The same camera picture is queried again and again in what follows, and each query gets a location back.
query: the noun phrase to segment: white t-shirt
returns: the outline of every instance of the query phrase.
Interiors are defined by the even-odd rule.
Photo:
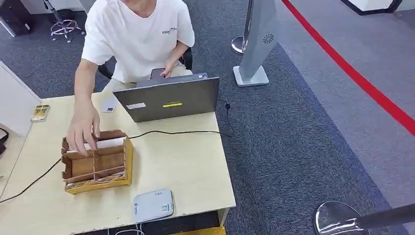
[[[113,78],[123,83],[149,79],[152,69],[164,68],[177,41],[194,44],[189,10],[182,0],[157,0],[148,18],[120,0],[97,0],[85,29],[82,58],[102,65],[115,56]]]

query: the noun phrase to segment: person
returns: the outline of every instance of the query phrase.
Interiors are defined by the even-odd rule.
[[[81,62],[75,73],[75,102],[67,140],[87,156],[84,140],[95,149],[99,114],[91,95],[99,65],[117,60],[105,91],[127,89],[149,79],[153,69],[162,76],[191,74],[178,59],[194,44],[187,5],[182,0],[97,0],[85,24]]]

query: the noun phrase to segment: phone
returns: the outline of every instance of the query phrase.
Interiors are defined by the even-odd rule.
[[[151,71],[151,77],[150,79],[158,79],[158,78],[165,78],[164,76],[161,75],[162,72],[164,72],[164,68],[160,68],[160,69],[153,69]]]

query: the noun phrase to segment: logo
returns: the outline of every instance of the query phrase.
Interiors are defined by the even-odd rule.
[[[274,37],[275,37],[275,36],[274,36],[274,34],[273,34],[273,33],[267,33],[267,34],[265,35],[264,39],[262,39],[262,41],[263,41],[265,44],[269,44],[269,43],[273,42]]]
[[[163,31],[162,33],[163,34],[170,34],[170,33],[174,32],[174,31],[177,31],[177,28],[171,27],[169,30]]]

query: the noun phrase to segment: card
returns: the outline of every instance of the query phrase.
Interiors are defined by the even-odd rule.
[[[47,114],[49,113],[49,105],[38,105],[33,113],[32,122],[45,121]]]
[[[117,99],[115,97],[107,98],[104,102],[104,106],[102,106],[102,112],[103,113],[113,113],[116,104],[117,104]]]

